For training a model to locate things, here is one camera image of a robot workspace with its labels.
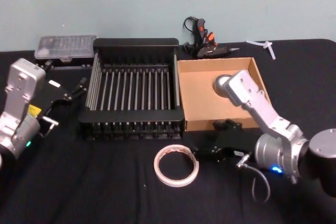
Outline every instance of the blue led light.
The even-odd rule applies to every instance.
[[[278,166],[272,166],[271,170],[273,170],[276,173],[282,173],[282,170]]]

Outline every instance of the clear plastic case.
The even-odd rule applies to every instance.
[[[35,58],[60,59],[71,62],[73,58],[93,58],[93,41],[96,35],[41,37]]]

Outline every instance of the light blue wall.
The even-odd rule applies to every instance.
[[[34,49],[40,36],[190,36],[185,17],[206,20],[218,42],[336,40],[336,0],[0,0],[0,50]]]

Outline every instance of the cardboard box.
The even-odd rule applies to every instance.
[[[242,123],[244,128],[258,127],[246,110],[235,107],[228,98],[218,96],[213,89],[213,83],[218,76],[235,74],[242,69],[249,71],[270,102],[254,58],[180,60],[177,62],[186,131],[213,130],[213,121],[224,119]]]

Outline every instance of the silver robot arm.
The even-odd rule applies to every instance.
[[[219,76],[214,89],[235,106],[247,110],[265,133],[254,151],[260,168],[288,175],[293,183],[300,177],[318,177],[324,191],[336,197],[336,129],[322,131],[307,140],[299,126],[278,115],[246,70],[229,78]],[[243,158],[237,165],[248,159]]]
[[[45,71],[25,59],[10,66],[7,100],[0,116],[0,168],[6,159],[18,159],[26,144],[40,130],[40,124],[29,115],[30,100],[42,88]]]

